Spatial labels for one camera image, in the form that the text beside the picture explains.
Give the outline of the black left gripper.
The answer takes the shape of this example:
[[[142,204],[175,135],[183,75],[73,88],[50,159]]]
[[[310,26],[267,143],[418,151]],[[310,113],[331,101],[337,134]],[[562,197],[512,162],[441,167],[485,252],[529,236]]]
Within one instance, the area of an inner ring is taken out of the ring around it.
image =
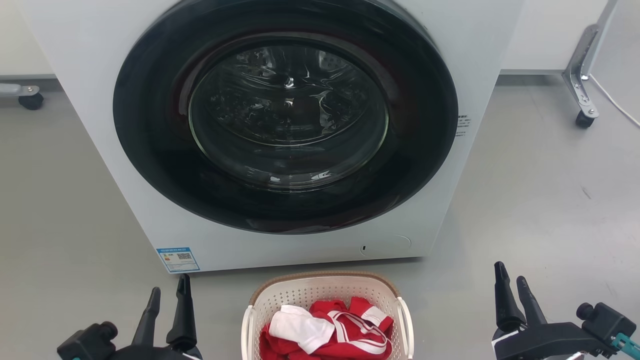
[[[190,276],[183,273],[178,278],[173,325],[166,335],[171,349],[154,346],[161,300],[162,290],[154,287],[130,346],[117,350],[112,339],[118,335],[118,329],[105,321],[75,332],[57,347],[57,355],[62,360],[196,360],[197,357],[180,353],[192,351],[198,342]]]

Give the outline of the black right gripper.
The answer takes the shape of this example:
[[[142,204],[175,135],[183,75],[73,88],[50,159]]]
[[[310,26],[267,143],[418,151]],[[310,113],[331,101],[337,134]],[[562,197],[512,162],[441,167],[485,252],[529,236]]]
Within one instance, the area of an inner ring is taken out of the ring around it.
[[[518,308],[505,264],[494,264],[494,305],[496,326],[510,333],[494,341],[498,360],[545,360],[576,354],[602,356],[606,359],[624,353],[638,360],[639,344],[631,339],[637,325],[622,313],[599,302],[581,304],[576,314],[582,325],[572,322],[547,323],[542,309],[524,276],[516,279],[518,297],[525,316]],[[526,324],[528,328],[517,331]]]

